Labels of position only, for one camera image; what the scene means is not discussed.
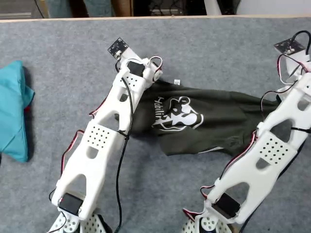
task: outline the red wire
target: red wire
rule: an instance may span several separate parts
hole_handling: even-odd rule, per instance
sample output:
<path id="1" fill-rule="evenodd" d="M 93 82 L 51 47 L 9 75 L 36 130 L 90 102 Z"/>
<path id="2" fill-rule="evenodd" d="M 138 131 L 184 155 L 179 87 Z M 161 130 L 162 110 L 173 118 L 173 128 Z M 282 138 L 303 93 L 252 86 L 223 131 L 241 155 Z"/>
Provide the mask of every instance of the red wire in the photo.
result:
<path id="1" fill-rule="evenodd" d="M 65 152 L 63 153 L 62 160 L 61 160 L 61 167 L 60 167 L 60 175 L 63 174 L 64 168 L 65 168 L 65 156 L 72 149 L 72 147 L 74 146 L 74 143 L 76 142 L 76 140 L 78 138 L 78 133 L 84 134 L 84 131 L 83 130 L 77 130 L 76 134 L 73 137 L 73 140 L 71 141 L 71 143 L 69 144 L 69 146 L 65 150 Z"/>
<path id="2" fill-rule="evenodd" d="M 93 119 L 94 119 L 94 117 L 95 117 L 94 114 L 97 113 L 97 111 L 99 110 L 99 108 L 105 103 L 105 101 L 106 101 L 108 95 L 105 97 L 105 99 L 102 101 L 102 103 L 101 103 L 94 111 L 92 111 L 92 112 L 90 112 L 90 113 L 88 114 L 89 116 L 92 116 Z"/>
<path id="3" fill-rule="evenodd" d="M 227 168 L 228 168 L 230 165 L 232 165 L 236 160 L 240 159 L 240 158 L 252 147 L 252 145 L 254 144 L 255 140 L 256 140 L 256 130 L 253 131 L 251 141 L 250 141 L 250 143 L 248 144 L 247 148 L 246 148 L 242 153 L 240 153 L 240 154 L 238 154 L 237 156 L 235 156 L 234 158 L 232 158 L 232 159 L 229 161 L 229 163 L 227 163 L 227 165 L 225 166 L 225 168 L 224 168 L 224 170 L 223 170 L 223 172 L 222 172 L 222 174 L 221 174 L 221 176 L 220 176 L 219 179 L 221 179 L 221 178 L 223 177 L 224 173 L 226 172 Z"/>
<path id="4" fill-rule="evenodd" d="M 213 188 L 214 186 L 215 186 L 214 184 L 211 185 L 211 186 L 201 186 L 200 192 L 201 192 L 201 194 L 203 195 L 203 197 L 204 197 L 205 199 L 207 199 L 207 194 L 205 194 L 205 193 L 203 192 L 202 189 L 210 189 L 210 188 Z"/>

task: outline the blue fabric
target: blue fabric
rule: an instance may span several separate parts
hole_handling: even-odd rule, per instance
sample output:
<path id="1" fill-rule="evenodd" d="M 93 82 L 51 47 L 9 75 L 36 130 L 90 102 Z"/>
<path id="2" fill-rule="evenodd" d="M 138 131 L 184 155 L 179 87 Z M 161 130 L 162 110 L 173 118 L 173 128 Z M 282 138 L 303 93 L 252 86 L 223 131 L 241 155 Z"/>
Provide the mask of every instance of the blue fabric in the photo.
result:
<path id="1" fill-rule="evenodd" d="M 28 160 L 24 108 L 34 96 L 25 84 L 21 61 L 0 69 L 0 153 L 20 162 Z"/>

